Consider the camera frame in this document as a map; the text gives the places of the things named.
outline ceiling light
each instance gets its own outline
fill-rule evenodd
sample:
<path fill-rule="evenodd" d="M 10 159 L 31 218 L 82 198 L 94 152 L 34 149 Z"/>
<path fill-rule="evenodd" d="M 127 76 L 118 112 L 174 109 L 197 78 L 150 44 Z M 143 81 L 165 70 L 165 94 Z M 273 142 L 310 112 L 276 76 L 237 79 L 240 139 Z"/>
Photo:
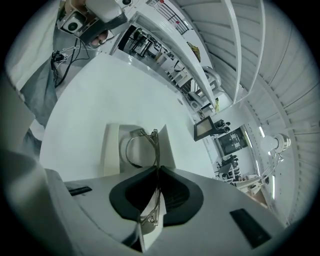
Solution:
<path fill-rule="evenodd" d="M 259 169 L 258 161 L 257 161 L 257 160 L 255 160 L 255 163 L 256 163 L 256 168 L 257 168 L 257 170 L 258 170 L 258 175 L 260 176 L 260 169 Z"/>
<path fill-rule="evenodd" d="M 248 136 L 247 131 L 245 130 L 244 133 L 245 133 L 246 138 L 247 138 L 247 140 L 248 140 L 248 142 L 249 142 L 249 144 L 250 144 L 250 147 L 252 148 L 252 144 L 251 144 L 251 141 L 250 141 L 250 139 L 249 139 L 249 136 Z"/>
<path fill-rule="evenodd" d="M 264 130 L 262 130 L 262 127 L 261 127 L 261 126 L 259 126 L 259 130 L 260 130 L 260 132 L 261 132 L 262 138 L 264 138 L 264 137 L 265 137 L 265 133 L 264 133 Z"/>
<path fill-rule="evenodd" d="M 276 191 L 276 188 L 275 188 L 275 184 L 276 184 L 276 181 L 275 181 L 275 176 L 272 175 L 272 198 L 275 199 L 275 191 Z"/>

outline white shirt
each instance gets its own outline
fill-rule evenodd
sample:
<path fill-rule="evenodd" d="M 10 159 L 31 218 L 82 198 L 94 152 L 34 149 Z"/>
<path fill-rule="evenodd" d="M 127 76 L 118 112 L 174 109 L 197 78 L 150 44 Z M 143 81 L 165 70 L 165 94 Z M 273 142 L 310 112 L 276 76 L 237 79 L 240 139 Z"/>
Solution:
<path fill-rule="evenodd" d="M 51 0 L 43 5 L 22 28 L 6 56 L 5 71 L 18 91 L 53 52 L 59 3 Z"/>

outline camera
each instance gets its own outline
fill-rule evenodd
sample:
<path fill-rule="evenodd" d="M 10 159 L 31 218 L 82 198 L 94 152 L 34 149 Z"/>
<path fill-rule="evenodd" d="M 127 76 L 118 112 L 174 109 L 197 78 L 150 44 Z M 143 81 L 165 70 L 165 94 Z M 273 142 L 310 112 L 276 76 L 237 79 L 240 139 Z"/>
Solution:
<path fill-rule="evenodd" d="M 62 29 L 70 34 L 74 34 L 83 27 L 85 21 L 86 17 L 75 11 L 64 22 Z"/>

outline white table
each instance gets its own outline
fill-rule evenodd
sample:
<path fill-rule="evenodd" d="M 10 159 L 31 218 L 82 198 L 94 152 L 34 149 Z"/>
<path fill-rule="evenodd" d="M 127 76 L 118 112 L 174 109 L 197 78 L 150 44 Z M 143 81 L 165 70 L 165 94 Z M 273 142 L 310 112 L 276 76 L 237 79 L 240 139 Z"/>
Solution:
<path fill-rule="evenodd" d="M 64 181 L 101 177 L 106 124 L 138 125 L 147 133 L 167 125 L 176 167 L 212 178 L 206 147 L 194 141 L 194 122 L 179 97 L 130 61 L 101 53 L 73 78 L 55 105 L 40 163 L 58 171 Z"/>

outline metal railing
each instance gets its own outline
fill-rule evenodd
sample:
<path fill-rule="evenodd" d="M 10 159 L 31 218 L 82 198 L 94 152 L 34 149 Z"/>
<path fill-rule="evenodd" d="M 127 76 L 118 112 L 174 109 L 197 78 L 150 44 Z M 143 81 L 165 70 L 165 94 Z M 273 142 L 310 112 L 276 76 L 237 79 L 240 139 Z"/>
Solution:
<path fill-rule="evenodd" d="M 162 14 L 162 16 L 164 16 L 167 21 L 172 23 L 181 35 L 189 30 L 182 19 L 166 3 L 160 3 L 159 0 L 155 0 L 152 1 L 150 5 L 154 5 L 155 3 L 157 4 L 157 7 L 155 9 L 160 14 Z"/>

